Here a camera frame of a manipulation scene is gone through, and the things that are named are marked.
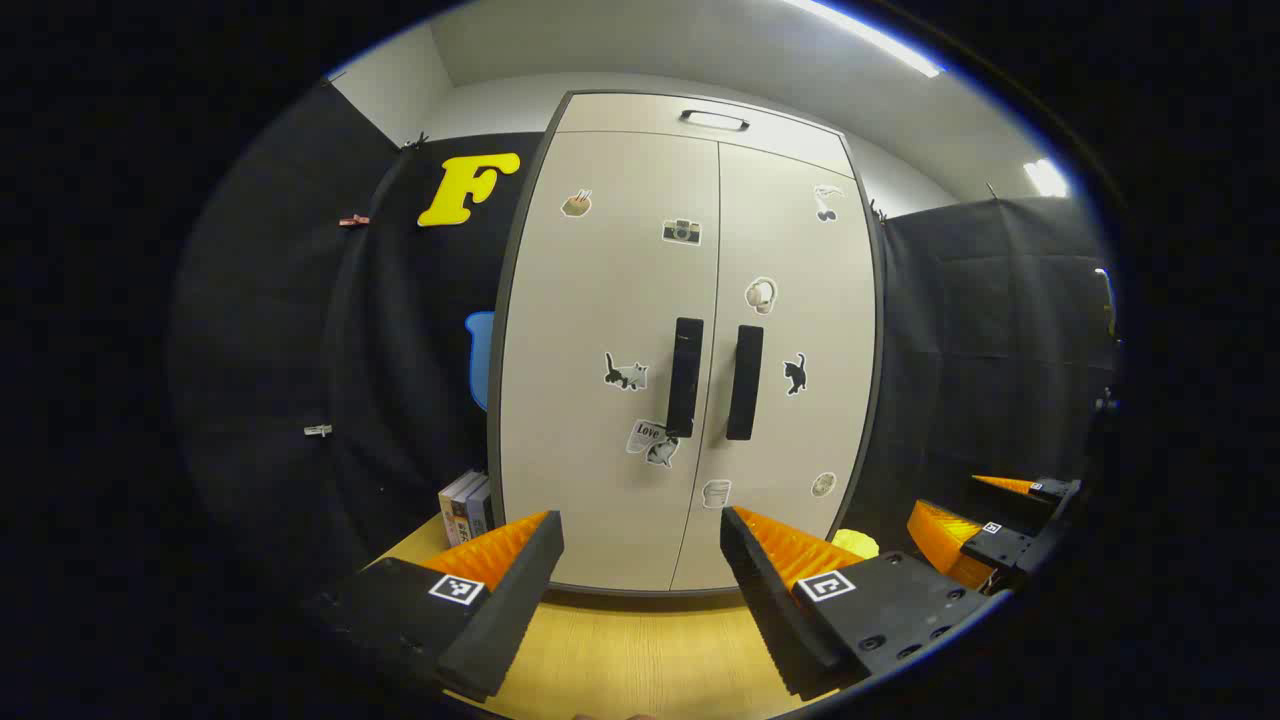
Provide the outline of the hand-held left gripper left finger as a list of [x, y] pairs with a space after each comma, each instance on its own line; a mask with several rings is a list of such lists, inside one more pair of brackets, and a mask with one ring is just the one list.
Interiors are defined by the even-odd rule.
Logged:
[[383, 559], [305, 612], [390, 676], [483, 702], [498, 693], [564, 550], [561, 514], [535, 512], [425, 562]]

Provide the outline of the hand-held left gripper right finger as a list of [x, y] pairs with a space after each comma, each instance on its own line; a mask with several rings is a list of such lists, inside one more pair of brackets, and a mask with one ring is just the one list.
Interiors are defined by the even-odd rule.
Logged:
[[730, 506], [719, 548], [786, 689], [801, 700], [890, 675], [956, 635], [993, 593], [902, 551], [872, 556]]

